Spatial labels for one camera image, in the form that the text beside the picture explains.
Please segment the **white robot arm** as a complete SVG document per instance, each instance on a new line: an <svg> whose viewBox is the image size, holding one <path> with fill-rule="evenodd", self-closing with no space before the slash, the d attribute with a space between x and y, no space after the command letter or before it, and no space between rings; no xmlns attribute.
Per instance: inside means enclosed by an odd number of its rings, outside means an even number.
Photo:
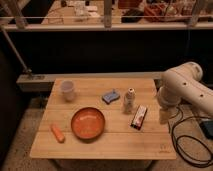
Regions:
<svg viewBox="0 0 213 171"><path fill-rule="evenodd" d="M166 124L170 109L182 99L213 117L213 90L200 83L203 70L196 62L186 62L162 73L162 86L157 92L159 122Z"/></svg>

